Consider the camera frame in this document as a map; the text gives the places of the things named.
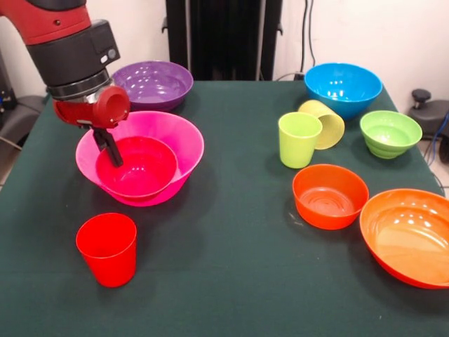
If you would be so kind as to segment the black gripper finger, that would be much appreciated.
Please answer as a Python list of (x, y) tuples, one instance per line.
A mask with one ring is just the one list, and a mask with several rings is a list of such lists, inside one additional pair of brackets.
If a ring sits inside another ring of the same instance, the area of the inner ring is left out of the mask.
[(112, 164), (115, 167), (120, 167), (123, 165), (123, 159), (120, 155), (118, 147), (116, 146), (115, 140), (112, 134), (106, 129), (100, 129), (100, 148), (101, 150), (106, 150)]
[(103, 151), (107, 146), (107, 141), (105, 140), (103, 130), (94, 128), (93, 129), (93, 137), (94, 137), (95, 143), (96, 143), (99, 151), (100, 152)]

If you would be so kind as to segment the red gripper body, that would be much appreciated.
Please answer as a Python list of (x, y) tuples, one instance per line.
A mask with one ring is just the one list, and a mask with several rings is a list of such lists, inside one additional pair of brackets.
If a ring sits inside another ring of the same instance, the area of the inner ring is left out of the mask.
[(118, 86), (108, 86), (94, 103), (53, 102), (55, 113), (65, 123), (94, 128), (114, 128), (126, 120), (130, 112), (127, 92)]

